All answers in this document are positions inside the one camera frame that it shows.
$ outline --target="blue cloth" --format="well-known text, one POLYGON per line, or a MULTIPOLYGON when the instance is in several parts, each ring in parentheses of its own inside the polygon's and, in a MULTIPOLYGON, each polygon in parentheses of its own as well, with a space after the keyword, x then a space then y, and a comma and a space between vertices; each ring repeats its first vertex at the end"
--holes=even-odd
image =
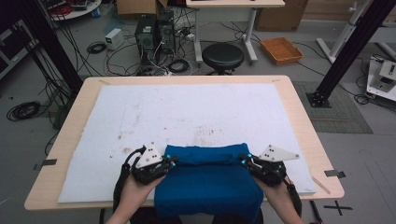
POLYGON ((238 214, 253 222, 263 192, 238 155, 248 154, 246 144, 228 147, 167 146, 166 155, 178 156, 177 167, 155 189, 160 217, 238 214))

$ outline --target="human hand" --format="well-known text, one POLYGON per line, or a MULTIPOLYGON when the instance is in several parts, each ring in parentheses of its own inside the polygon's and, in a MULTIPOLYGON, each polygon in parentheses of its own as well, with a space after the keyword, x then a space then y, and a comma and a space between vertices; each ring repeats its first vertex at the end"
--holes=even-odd
POLYGON ((126 223, 140 205, 147 199, 149 193, 164 179, 164 176, 154 180, 148 185, 143 185, 134 180, 132 175, 125 180, 122 189, 120 204, 107 224, 126 223))
POLYGON ((293 202, 291 200, 288 188, 285 183, 281 182, 279 185, 274 187, 269 187, 264 184, 260 179, 253 177, 257 185, 264 191, 265 197, 268 203, 276 211, 277 215, 282 219, 284 223, 292 224, 304 224, 303 220, 298 216, 293 202))

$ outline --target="black pole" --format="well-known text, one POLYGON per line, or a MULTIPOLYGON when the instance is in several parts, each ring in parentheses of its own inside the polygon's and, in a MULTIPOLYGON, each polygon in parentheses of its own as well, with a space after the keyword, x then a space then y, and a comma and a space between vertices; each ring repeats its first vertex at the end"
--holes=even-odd
POLYGON ((50 28, 37 0, 13 0, 9 3, 14 4, 16 13, 19 13, 32 36, 38 40, 63 77, 71 91, 70 97, 75 98, 81 89, 82 80, 70 62, 58 37, 50 28))
POLYGON ((395 5, 396 0, 373 1, 340 51, 325 78, 323 78, 314 93, 308 94, 312 106, 323 106, 327 102, 347 69, 355 61, 395 5))

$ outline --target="orange tray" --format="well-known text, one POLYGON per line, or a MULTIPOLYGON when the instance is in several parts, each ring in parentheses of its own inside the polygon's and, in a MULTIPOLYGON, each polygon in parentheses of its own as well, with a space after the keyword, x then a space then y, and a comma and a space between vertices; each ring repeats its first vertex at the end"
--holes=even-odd
POLYGON ((262 49, 278 65, 295 63, 303 58, 303 54, 286 37, 262 40, 262 49))

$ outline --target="white paper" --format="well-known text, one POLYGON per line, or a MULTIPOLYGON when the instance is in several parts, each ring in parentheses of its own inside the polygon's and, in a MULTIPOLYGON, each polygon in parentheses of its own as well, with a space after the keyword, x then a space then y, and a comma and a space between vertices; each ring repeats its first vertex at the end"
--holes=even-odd
POLYGON ((151 142, 162 154, 167 145, 247 143, 254 155, 270 144, 282 147, 300 154, 299 160, 285 161, 297 190, 316 192, 274 84, 104 86, 70 161, 59 203, 112 201, 126 157, 151 142))

